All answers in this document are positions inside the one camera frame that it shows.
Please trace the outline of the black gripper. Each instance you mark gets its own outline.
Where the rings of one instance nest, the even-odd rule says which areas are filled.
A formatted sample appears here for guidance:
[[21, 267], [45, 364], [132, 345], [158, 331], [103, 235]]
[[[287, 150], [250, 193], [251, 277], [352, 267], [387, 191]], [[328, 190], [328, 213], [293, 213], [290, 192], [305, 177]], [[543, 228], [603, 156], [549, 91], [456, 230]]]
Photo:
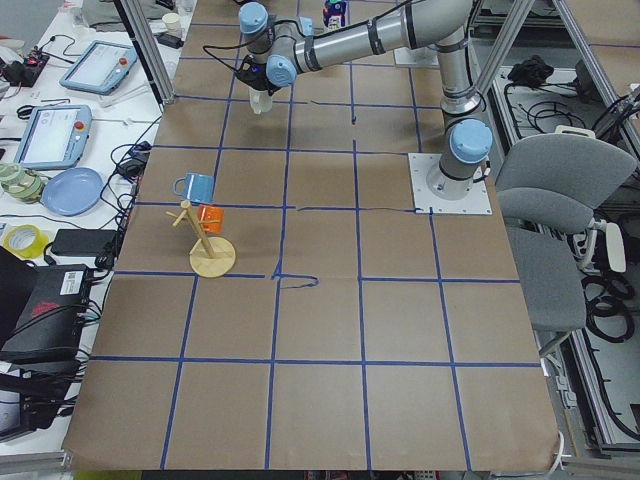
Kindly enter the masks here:
[[234, 71], [234, 76], [253, 90], [266, 92], [269, 96], [279, 90], [279, 87], [267, 78], [266, 64], [257, 62], [250, 54], [243, 58], [240, 66]]

